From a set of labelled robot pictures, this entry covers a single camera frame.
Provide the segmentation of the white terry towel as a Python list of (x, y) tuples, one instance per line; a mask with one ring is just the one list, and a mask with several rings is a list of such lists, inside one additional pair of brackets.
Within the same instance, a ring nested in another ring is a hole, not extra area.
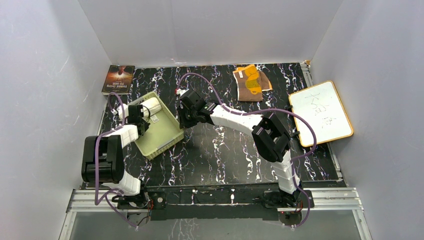
[(162, 110), (162, 105), (157, 97), (151, 97), (141, 102), (140, 105), (142, 106), (141, 112), (143, 113), (144, 119), (152, 117), (154, 114)]

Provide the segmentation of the light green plastic basket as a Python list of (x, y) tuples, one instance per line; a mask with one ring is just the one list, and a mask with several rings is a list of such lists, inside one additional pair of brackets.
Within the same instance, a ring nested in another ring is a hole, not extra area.
[(162, 109), (150, 117), (148, 130), (135, 141), (141, 154), (149, 160), (184, 138), (184, 131), (180, 129), (178, 120), (155, 92), (151, 91), (130, 102), (129, 105), (140, 105), (141, 102), (153, 97), (158, 98)]

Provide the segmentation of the brown and yellow cloth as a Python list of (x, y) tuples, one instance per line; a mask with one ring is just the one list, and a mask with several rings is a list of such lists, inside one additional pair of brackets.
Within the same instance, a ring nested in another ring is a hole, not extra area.
[(232, 74), (236, 81), (239, 102), (261, 102), (263, 92), (273, 90), (271, 81), (254, 64), (237, 67)]

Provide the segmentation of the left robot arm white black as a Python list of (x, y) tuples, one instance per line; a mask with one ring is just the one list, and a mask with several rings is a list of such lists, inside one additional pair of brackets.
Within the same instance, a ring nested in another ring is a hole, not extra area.
[(141, 189), (141, 181), (125, 170), (123, 148), (149, 129), (152, 111), (143, 104), (124, 104), (117, 113), (122, 123), (115, 129), (85, 138), (81, 177), (86, 183), (118, 189), (124, 196), (130, 196), (135, 207), (144, 208), (149, 203), (149, 194)]

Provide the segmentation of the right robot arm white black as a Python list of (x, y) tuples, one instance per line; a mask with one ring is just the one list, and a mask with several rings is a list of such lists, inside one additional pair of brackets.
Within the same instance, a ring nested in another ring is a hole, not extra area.
[(277, 176), (279, 197), (268, 203), (295, 207), (301, 201), (301, 181), (292, 167), (290, 135), (275, 113), (247, 115), (224, 104), (207, 102), (191, 89), (175, 92), (179, 100), (177, 117), (181, 129), (204, 123), (252, 137), (258, 154), (271, 164)]

